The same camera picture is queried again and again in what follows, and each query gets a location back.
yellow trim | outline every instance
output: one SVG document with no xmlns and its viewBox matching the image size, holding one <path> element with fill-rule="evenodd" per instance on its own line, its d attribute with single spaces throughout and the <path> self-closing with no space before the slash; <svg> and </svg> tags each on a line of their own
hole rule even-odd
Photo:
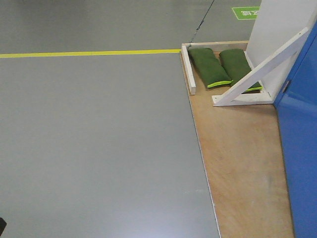
<svg viewBox="0 0 317 238">
<path fill-rule="evenodd" d="M 246 91 L 244 91 L 245 93 L 247 93 L 247 92 L 252 92 L 252 91 L 256 91 L 256 90 L 262 90 L 263 89 L 263 87 L 261 86 L 261 87 L 257 87 L 257 88 L 249 88 L 249 89 L 247 89 Z"/>
<path fill-rule="evenodd" d="M 179 52 L 180 52 L 180 49 L 138 50 L 138 51 L 87 51 L 87 52 L 21 53 L 21 54 L 0 54 L 0 59 L 26 58 L 26 57 L 143 55 L 143 54 L 179 53 Z"/>
<path fill-rule="evenodd" d="M 207 88 L 212 88 L 212 87 L 215 87 L 215 86 L 225 85 L 225 84 L 230 84 L 230 83 L 232 83 L 232 81 L 220 81 L 220 82 L 209 84 L 207 86 Z"/>
</svg>

blue cabinet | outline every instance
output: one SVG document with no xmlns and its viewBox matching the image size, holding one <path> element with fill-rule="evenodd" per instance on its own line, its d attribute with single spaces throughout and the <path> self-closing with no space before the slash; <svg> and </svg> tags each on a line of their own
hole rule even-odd
<svg viewBox="0 0 317 238">
<path fill-rule="evenodd" d="M 296 238 L 317 237 L 317 24 L 275 106 Z"/>
</svg>

diagonal support beam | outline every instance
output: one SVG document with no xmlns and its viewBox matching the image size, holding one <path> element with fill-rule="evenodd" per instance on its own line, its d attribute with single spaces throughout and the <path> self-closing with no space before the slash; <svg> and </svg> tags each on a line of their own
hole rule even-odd
<svg viewBox="0 0 317 238">
<path fill-rule="evenodd" d="M 239 95 L 245 92 L 256 82 L 260 81 L 264 76 L 278 67 L 281 63 L 287 60 L 301 49 L 309 29 L 305 27 L 288 42 L 277 49 L 272 55 L 267 57 L 262 63 L 256 66 L 250 73 L 244 76 L 239 82 L 233 85 L 222 95 L 212 97 L 214 106 L 229 106 L 230 102 L 236 99 Z"/>
</svg>

yellow tape line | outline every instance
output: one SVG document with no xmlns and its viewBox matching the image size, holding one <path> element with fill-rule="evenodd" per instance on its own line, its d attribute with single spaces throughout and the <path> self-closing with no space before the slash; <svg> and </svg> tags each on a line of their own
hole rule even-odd
<svg viewBox="0 0 317 238">
<path fill-rule="evenodd" d="M 138 50 L 138 51 L 87 51 L 87 52 L 55 52 L 55 53 L 21 53 L 21 54 L 0 54 L 0 59 L 25 58 L 25 57 L 143 55 L 143 54 L 179 53 L 179 52 L 180 52 L 180 49 Z"/>
</svg>

black cable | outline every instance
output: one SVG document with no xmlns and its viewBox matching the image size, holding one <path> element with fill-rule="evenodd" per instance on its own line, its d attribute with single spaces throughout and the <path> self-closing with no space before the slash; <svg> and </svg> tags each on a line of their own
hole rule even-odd
<svg viewBox="0 0 317 238">
<path fill-rule="evenodd" d="M 212 0 L 212 1 L 211 1 L 211 4 L 210 4 L 210 6 L 209 6 L 207 12 L 205 13 L 205 15 L 204 15 L 202 21 L 200 22 L 199 26 L 198 26 L 197 29 L 196 29 L 196 32 L 195 32 L 195 34 L 194 34 L 192 40 L 191 40 L 190 43 L 189 43 L 189 47 L 192 46 L 192 42 L 193 42 L 194 38 L 196 37 L 197 32 L 199 31 L 199 29 L 200 29 L 200 27 L 202 26 L 203 22 L 205 21 L 205 18 L 206 18 L 206 16 L 207 16 L 207 14 L 208 14 L 208 12 L 209 12 L 211 6 L 213 5 L 214 1 L 215 1 L 215 0 Z"/>
</svg>

